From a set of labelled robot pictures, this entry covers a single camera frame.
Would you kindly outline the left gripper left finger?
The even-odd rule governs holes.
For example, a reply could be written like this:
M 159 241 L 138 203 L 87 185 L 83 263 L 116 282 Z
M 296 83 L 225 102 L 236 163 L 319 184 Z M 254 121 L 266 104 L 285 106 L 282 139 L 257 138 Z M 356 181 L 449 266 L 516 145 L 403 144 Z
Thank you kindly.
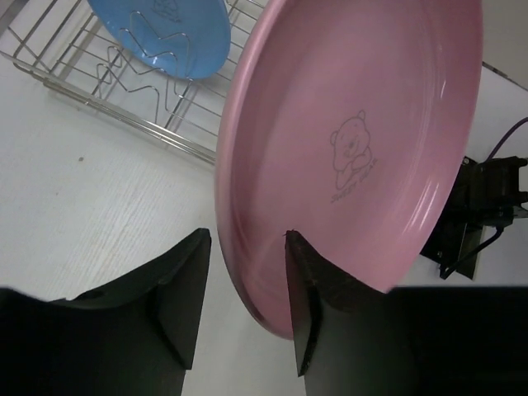
M 176 246 L 75 299 L 1 290 L 4 395 L 178 395 L 191 369 L 211 236 Z

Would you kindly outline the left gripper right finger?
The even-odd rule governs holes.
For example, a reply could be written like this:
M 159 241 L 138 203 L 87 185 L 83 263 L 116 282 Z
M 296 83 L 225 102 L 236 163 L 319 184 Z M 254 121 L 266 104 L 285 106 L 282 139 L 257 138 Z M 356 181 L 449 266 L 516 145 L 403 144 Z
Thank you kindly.
M 524 287 L 370 288 L 296 231 L 285 268 L 309 395 L 524 395 Z

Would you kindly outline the pink plate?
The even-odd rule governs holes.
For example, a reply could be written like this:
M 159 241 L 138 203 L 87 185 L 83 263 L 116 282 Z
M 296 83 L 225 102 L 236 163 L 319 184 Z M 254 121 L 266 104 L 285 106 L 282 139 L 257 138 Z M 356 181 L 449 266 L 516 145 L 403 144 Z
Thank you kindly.
M 268 332 L 291 338 L 285 234 L 385 292 L 411 269 L 468 143 L 479 1 L 270 1 L 243 48 L 215 164 L 219 242 Z

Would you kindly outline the blue plate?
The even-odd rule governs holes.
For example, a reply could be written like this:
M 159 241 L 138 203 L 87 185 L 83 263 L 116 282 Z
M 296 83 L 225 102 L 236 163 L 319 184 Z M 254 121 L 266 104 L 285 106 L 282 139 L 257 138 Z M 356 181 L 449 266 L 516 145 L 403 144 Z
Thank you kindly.
M 176 78 L 217 73 L 230 50 L 227 7 L 219 0 L 92 0 L 108 32 L 144 64 Z

